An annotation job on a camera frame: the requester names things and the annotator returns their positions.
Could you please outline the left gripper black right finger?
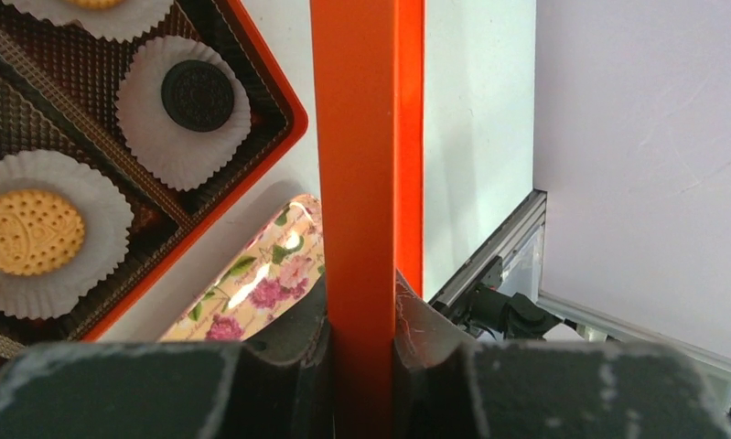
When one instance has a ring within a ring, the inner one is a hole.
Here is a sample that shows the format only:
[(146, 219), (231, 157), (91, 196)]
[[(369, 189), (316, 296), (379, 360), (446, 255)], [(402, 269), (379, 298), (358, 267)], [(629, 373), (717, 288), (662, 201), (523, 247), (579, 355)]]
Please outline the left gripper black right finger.
[(648, 342), (481, 342), (396, 283), (397, 438), (731, 438), (701, 370)]

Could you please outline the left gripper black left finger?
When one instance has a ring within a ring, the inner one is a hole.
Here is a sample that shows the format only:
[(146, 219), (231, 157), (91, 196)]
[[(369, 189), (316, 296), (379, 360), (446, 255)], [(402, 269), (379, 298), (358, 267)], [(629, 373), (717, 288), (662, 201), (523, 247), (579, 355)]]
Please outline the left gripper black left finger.
[(0, 438), (329, 438), (324, 280), (243, 342), (48, 343), (0, 370)]

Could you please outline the tan round cookie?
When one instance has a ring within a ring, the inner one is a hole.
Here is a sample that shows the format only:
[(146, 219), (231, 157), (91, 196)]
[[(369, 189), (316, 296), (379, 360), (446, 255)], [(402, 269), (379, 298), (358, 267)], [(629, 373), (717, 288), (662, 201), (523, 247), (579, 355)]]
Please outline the tan round cookie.
[(117, 7), (124, 0), (67, 0), (68, 3), (90, 10), (105, 10)]
[(86, 234), (84, 217), (55, 192), (27, 188), (0, 194), (0, 273), (56, 271), (80, 252)]

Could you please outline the black round cookie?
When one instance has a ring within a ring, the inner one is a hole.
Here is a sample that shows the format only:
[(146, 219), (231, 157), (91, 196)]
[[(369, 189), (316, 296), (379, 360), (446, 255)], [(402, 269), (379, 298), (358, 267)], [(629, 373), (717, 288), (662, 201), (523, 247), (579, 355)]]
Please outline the black round cookie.
[(170, 119), (196, 133), (221, 128), (231, 118), (235, 91), (213, 64), (187, 59), (175, 64), (161, 84), (161, 102)]

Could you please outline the orange cookie tin box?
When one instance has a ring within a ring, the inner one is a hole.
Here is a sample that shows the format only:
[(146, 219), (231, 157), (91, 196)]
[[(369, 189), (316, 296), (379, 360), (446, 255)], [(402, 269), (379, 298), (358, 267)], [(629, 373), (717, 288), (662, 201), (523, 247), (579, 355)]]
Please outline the orange cookie tin box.
[(134, 219), (114, 273), (63, 316), (0, 311), (0, 367), (42, 341), (98, 337), (306, 130), (306, 113), (238, 1), (175, 1), (151, 37), (180, 36), (218, 52), (246, 90), (252, 129), (201, 186), (172, 189), (131, 156), (114, 105), (140, 40), (109, 41), (57, 27), (0, 1), (0, 159), (67, 155), (108, 178)]

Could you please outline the orange tin lid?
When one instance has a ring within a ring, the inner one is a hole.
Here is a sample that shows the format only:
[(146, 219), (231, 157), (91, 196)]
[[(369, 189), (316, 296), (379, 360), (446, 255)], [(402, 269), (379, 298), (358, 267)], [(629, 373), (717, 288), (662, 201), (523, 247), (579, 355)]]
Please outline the orange tin lid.
[(389, 438), (396, 275), (422, 269), (425, 5), (310, 11), (335, 435)]

